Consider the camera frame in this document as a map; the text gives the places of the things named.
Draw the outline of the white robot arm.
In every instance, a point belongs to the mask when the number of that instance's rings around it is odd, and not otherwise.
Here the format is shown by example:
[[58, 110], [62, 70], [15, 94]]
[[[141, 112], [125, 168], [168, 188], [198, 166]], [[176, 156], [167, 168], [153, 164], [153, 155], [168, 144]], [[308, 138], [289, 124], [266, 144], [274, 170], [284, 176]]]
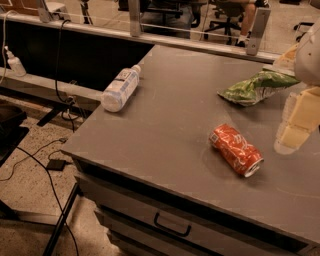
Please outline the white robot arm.
[[298, 44], [294, 73], [307, 88], [291, 93], [285, 102], [274, 142], [275, 151], [283, 155], [297, 151], [320, 125], [320, 19]]

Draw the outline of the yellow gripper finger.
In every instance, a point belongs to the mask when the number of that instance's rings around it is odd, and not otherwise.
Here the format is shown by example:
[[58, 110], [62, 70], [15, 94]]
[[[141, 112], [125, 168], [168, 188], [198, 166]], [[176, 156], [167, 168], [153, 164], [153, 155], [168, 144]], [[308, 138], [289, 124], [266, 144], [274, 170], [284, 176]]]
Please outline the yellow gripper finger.
[[294, 74], [295, 58], [298, 44], [292, 45], [272, 64], [275, 71], [279, 71], [288, 75]]
[[297, 151], [320, 125], [320, 87], [290, 93], [283, 109], [274, 149], [282, 155]]

